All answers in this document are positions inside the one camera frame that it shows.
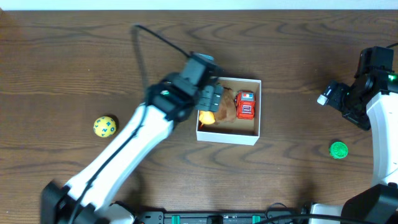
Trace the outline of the orange rubber duck blue cap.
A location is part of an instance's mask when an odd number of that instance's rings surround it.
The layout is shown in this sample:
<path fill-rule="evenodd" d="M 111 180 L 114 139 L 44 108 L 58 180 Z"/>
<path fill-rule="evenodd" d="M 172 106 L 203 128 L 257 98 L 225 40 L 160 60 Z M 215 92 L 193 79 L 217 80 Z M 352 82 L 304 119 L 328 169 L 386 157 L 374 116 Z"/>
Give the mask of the orange rubber duck blue cap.
<path fill-rule="evenodd" d="M 198 120 L 201 122 L 200 128 L 204 125 L 211 125 L 216 122 L 214 113 L 211 111 L 199 111 Z"/>

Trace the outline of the brown plush bear with orange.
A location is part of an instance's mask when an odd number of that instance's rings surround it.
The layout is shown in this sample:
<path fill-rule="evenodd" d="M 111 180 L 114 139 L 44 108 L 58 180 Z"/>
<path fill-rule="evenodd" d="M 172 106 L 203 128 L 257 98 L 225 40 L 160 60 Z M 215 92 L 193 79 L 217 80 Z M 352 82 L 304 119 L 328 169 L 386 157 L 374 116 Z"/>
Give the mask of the brown plush bear with orange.
<path fill-rule="evenodd" d="M 236 120 L 236 105 L 234 102 L 233 90 L 224 88 L 220 106 L 214 113 L 216 123 L 233 123 Z"/>

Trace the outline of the red toy fire truck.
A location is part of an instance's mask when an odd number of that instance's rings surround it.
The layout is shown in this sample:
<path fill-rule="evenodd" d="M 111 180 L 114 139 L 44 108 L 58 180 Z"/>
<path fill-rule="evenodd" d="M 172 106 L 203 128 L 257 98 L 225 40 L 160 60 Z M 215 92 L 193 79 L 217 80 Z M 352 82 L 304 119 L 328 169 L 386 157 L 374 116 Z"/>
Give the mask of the red toy fire truck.
<path fill-rule="evenodd" d="M 256 99 L 252 91 L 238 91 L 235 97 L 236 117 L 252 120 L 255 115 Z"/>

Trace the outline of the green round toy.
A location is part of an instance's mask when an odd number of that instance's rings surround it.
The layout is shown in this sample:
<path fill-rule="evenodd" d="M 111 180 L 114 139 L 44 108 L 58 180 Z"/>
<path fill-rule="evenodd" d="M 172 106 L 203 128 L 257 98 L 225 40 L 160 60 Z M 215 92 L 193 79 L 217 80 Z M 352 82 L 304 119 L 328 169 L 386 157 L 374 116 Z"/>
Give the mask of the green round toy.
<path fill-rule="evenodd" d="M 334 159 L 344 159 L 348 155 L 348 147 L 341 141 L 336 141 L 329 148 L 330 156 Z"/>

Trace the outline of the yellow ball with blue letters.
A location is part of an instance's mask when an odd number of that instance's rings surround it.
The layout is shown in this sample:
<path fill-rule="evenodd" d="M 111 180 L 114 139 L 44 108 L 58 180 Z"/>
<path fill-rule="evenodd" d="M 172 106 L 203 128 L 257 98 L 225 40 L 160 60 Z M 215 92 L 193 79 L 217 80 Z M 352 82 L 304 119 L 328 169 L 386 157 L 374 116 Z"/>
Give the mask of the yellow ball with blue letters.
<path fill-rule="evenodd" d="M 95 120 L 93 124 L 94 133 L 101 138 L 112 136 L 117 130 L 116 122 L 109 116 L 102 116 Z"/>

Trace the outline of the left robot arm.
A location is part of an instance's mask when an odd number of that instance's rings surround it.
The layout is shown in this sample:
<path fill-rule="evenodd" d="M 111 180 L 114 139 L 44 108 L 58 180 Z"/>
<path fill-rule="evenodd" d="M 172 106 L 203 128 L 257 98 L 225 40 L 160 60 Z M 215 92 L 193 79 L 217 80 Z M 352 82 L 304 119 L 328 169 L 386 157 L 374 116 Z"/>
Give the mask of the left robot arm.
<path fill-rule="evenodd" d="M 217 111 L 223 92 L 214 58 L 192 53 L 180 72 L 150 86 L 144 102 L 105 150 L 63 187 L 50 182 L 40 199 L 41 223 L 134 223 L 113 198 L 146 155 L 194 110 Z"/>

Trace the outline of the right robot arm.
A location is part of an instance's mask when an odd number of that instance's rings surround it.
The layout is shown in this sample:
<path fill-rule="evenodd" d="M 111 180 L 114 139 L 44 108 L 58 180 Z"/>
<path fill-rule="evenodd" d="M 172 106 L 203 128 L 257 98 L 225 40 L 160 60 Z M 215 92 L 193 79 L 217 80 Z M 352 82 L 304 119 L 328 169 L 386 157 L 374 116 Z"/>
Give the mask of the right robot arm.
<path fill-rule="evenodd" d="M 393 46 L 361 51 L 354 83 L 331 81 L 318 97 L 360 129 L 372 132 L 371 187 L 342 206 L 314 203 L 308 223 L 326 223 L 317 215 L 334 216 L 334 223 L 349 219 L 368 223 L 397 223 L 397 74 Z"/>

